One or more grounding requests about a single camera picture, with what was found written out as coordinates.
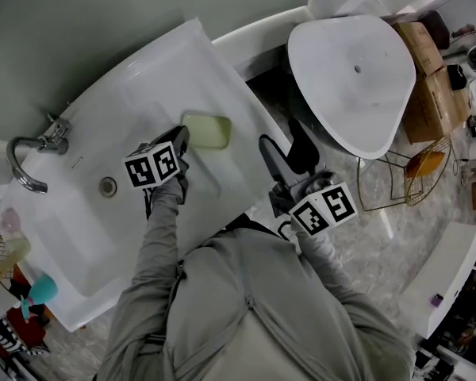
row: faucet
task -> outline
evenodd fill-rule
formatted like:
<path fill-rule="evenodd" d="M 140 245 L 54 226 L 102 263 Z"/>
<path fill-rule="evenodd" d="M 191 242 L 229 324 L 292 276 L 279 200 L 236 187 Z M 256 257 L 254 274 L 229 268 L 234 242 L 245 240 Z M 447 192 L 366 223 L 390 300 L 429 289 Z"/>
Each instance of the faucet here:
<path fill-rule="evenodd" d="M 7 161 L 12 167 L 14 178 L 29 191 L 37 194 L 47 194 L 48 184 L 38 181 L 28 175 L 16 158 L 16 147 L 19 145 L 36 148 L 38 152 L 54 153 L 63 155 L 69 148 L 69 143 L 65 136 L 71 131 L 72 126 L 67 120 L 61 117 L 53 117 L 48 114 L 51 122 L 55 123 L 53 132 L 49 136 L 39 138 L 15 137 L 7 144 Z"/>

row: gray sleeve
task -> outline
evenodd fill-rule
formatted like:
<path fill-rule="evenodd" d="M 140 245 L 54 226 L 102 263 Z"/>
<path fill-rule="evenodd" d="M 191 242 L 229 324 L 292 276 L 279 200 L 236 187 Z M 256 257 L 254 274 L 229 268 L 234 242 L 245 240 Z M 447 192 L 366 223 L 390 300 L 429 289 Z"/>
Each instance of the gray sleeve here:
<path fill-rule="evenodd" d="M 118 301 L 98 380 L 164 379 L 163 345 L 176 281 L 176 216 L 182 188 L 171 179 L 152 195 L 152 214 L 131 286 Z"/>
<path fill-rule="evenodd" d="M 352 289 L 351 280 L 336 258 L 328 235 L 315 239 L 297 232 L 301 252 L 319 276 L 324 287 L 342 304 L 357 329 L 375 379 L 411 379 L 414 351 L 397 328 L 364 294 Z"/>

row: marble floor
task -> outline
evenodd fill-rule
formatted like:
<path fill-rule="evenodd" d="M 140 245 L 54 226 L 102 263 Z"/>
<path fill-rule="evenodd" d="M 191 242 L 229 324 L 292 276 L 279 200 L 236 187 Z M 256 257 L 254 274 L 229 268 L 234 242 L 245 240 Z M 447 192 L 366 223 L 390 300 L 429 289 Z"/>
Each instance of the marble floor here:
<path fill-rule="evenodd" d="M 282 71 L 274 69 L 252 80 L 249 87 L 290 138 L 285 83 Z M 466 130 L 455 130 L 451 138 L 457 158 L 467 156 L 470 138 Z M 407 156 L 415 155 L 423 147 L 409 144 L 402 128 L 392 145 L 394 151 Z M 344 269 L 352 277 L 355 288 L 368 294 L 407 337 L 412 337 L 402 326 L 397 299 L 436 246 L 448 222 L 474 222 L 470 188 L 463 187 L 459 175 L 454 174 L 452 156 L 435 190 L 420 204 L 365 212 L 359 204 L 356 186 L 357 159 L 331 148 L 325 152 L 328 167 L 347 182 L 359 208 L 358 217 L 330 233 Z M 359 174 L 366 207 L 387 204 L 390 199 L 387 165 L 363 161 Z M 394 182 L 395 193 L 402 191 L 402 176 L 395 175 Z M 248 213 L 267 227 L 278 226 L 267 197 Z M 104 354 L 112 315 L 110 310 L 74 333 L 67 332 L 58 323 L 51 324 L 45 341 L 52 354 L 29 357 L 32 367 L 50 381 L 91 379 Z"/>

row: sink drain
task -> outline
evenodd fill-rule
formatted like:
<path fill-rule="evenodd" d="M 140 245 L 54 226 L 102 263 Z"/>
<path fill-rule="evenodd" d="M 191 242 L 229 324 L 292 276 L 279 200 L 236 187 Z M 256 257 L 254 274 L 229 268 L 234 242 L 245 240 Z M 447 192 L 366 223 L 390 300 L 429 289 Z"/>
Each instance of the sink drain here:
<path fill-rule="evenodd" d="M 117 193 L 117 181 L 106 176 L 98 185 L 98 191 L 105 198 L 112 198 Z"/>

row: white sink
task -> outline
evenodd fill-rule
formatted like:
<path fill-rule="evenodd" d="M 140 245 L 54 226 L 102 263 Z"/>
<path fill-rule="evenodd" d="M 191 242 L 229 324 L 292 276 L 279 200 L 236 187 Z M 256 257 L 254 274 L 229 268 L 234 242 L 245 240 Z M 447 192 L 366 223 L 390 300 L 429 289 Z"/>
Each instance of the white sink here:
<path fill-rule="evenodd" d="M 31 151 L 25 171 L 48 184 L 34 194 L 16 181 L 0 210 L 13 207 L 33 250 L 21 263 L 29 280 L 57 283 L 48 304 L 69 330 L 109 309 L 128 285 L 146 228 L 142 190 L 133 190 L 122 159 L 138 144 L 177 125 L 187 110 L 232 121 L 221 151 L 190 149 L 190 191 L 178 216 L 179 253 L 200 245 L 262 198 L 273 181 L 259 153 L 268 134 L 289 142 L 232 67 L 213 50 L 201 24 L 189 21 L 126 59 L 62 115 L 73 125 L 63 156 Z M 103 197 L 105 177 L 117 193 Z"/>
<path fill-rule="evenodd" d="M 309 105 L 293 106 L 295 115 L 336 149 L 366 159 L 383 156 L 416 80 L 397 33 L 368 15 L 310 21 L 290 34 L 288 52 Z"/>

